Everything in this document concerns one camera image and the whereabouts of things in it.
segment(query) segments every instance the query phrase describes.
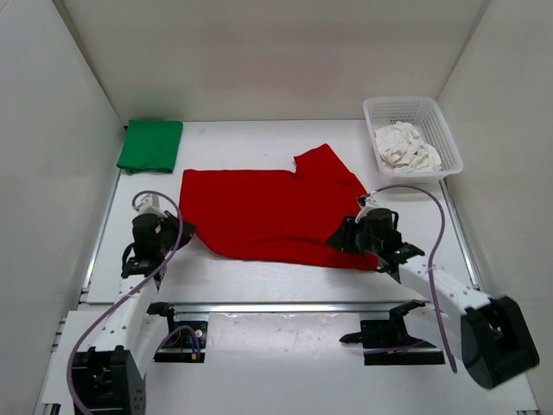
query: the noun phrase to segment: white wall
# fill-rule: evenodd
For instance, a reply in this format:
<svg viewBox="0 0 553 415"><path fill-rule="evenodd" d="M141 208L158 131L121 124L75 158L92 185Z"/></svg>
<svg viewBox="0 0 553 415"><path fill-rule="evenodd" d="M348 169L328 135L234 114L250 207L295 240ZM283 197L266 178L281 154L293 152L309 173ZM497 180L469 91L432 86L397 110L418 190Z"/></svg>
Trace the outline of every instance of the white wall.
<svg viewBox="0 0 553 415"><path fill-rule="evenodd" d="M494 0L439 102L465 162L450 184L487 285L519 301L553 413L553 2Z"/></svg>
<svg viewBox="0 0 553 415"><path fill-rule="evenodd" d="M124 129L50 0L0 7L0 413L33 411Z"/></svg>
<svg viewBox="0 0 553 415"><path fill-rule="evenodd" d="M482 0L58 0L120 118L362 118L436 97Z"/></svg>

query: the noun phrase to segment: crumpled white cloth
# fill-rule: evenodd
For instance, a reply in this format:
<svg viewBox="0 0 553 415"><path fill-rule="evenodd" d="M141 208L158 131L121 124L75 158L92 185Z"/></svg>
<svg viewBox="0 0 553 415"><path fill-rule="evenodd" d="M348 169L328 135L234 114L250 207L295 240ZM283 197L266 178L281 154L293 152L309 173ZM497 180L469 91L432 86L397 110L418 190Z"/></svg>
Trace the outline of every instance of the crumpled white cloth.
<svg viewBox="0 0 553 415"><path fill-rule="evenodd" d="M419 138L413 124L397 121L374 132L382 161L395 173L437 171L442 168L437 151Z"/></svg>

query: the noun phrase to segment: white tabletop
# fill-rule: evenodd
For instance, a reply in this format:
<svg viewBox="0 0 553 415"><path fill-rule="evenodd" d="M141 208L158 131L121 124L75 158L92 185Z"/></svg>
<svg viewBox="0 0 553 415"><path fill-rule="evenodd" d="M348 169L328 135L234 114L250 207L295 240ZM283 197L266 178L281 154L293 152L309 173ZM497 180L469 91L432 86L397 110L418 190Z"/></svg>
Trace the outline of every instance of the white tabletop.
<svg viewBox="0 0 553 415"><path fill-rule="evenodd" d="M100 313L70 312L53 353L41 402L60 404L60 415L73 414L65 379L69 352ZM537 409L525 375L488 391L462 365L457 375L448 365L366 367L360 347L338 342L357 330L359 315L350 313L211 314L204 364L149 366L146 413L514 415Z"/></svg>
<svg viewBox="0 0 553 415"><path fill-rule="evenodd" d="M185 123L172 175L141 173L119 179L92 273L89 303L112 303L118 293L121 255L132 241L136 213L130 201L153 189L179 200L184 169L295 170L293 156L329 144L367 190L383 185L365 121L255 121ZM438 184L427 186L441 201ZM440 226L426 195L380 194L382 207L399 212L404 240L429 252ZM449 215L435 262L470 284ZM223 259L195 239L168 266L159 301L171 303L384 302L419 296L383 274L307 265Z"/></svg>

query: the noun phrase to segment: white basket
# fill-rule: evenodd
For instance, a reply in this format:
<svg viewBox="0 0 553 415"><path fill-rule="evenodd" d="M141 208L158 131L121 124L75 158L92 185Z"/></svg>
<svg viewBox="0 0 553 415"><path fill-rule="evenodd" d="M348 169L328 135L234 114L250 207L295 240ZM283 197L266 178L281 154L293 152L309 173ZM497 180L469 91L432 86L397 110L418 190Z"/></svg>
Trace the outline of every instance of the white basket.
<svg viewBox="0 0 553 415"><path fill-rule="evenodd" d="M457 150L451 131L437 102L427 97L373 98L363 103L366 124L372 140L372 149L377 158L378 172L385 183L428 183L437 182L446 176L460 173L463 161ZM395 173L384 164L378 152L377 128L397 121L415 126L421 139L432 145L442 160L442 169L430 172Z"/></svg>

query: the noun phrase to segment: green cloth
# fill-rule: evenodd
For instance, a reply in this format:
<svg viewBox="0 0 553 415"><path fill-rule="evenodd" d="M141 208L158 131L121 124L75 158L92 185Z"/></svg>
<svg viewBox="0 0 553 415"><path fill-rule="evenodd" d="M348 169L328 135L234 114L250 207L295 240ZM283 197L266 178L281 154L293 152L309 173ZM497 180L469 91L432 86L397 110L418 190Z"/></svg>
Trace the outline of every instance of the green cloth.
<svg viewBox="0 0 553 415"><path fill-rule="evenodd" d="M145 170L172 173L181 134L181 121L132 119L118 167L130 175Z"/></svg>

